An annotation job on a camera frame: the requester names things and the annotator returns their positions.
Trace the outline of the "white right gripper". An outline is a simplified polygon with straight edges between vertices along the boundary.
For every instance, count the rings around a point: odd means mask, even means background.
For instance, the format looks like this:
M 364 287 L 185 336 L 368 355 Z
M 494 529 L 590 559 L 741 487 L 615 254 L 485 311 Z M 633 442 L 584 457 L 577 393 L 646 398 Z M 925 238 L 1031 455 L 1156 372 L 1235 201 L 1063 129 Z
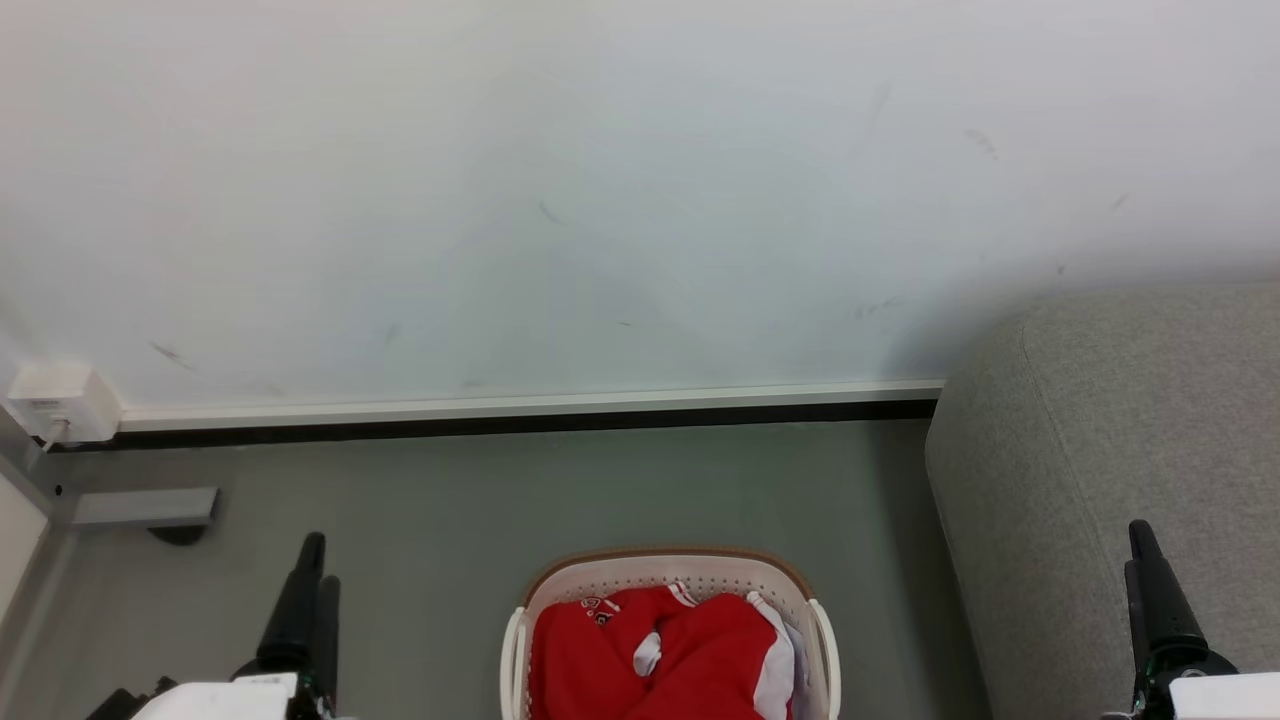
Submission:
M 1128 711 L 1102 719 L 1277 719 L 1279 674 L 1239 673 L 1208 648 L 1152 525 L 1128 525 L 1125 591 L 1135 671 Z

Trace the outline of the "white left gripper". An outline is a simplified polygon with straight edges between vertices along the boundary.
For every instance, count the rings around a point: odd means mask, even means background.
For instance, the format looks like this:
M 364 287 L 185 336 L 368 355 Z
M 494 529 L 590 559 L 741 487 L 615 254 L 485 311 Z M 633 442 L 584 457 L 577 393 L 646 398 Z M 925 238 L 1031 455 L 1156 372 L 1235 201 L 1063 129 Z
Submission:
M 338 719 L 340 579 L 324 577 L 326 538 L 303 538 L 250 661 L 228 682 L 114 691 L 90 719 Z

